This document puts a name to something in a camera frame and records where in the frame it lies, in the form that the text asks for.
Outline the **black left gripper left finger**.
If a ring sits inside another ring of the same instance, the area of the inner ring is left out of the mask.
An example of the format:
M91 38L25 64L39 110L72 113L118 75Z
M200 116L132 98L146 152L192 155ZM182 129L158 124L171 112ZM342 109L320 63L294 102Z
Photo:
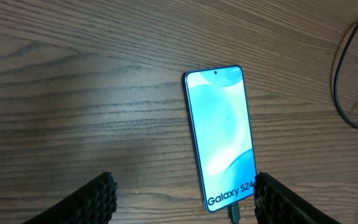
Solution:
M117 210L117 182L103 172L24 224L106 224Z

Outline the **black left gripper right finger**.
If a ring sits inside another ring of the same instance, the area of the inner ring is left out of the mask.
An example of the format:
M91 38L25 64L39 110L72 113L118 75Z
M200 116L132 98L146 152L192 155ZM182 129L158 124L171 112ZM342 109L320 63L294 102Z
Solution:
M258 224L339 224L266 172L256 176L254 202Z

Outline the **black smartphone lit screen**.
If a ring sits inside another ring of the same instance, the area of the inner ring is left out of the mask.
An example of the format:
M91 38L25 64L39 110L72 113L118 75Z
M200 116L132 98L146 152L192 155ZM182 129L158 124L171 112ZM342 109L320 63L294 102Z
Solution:
M193 70L183 92L202 199L213 213L254 193L257 168L240 66Z

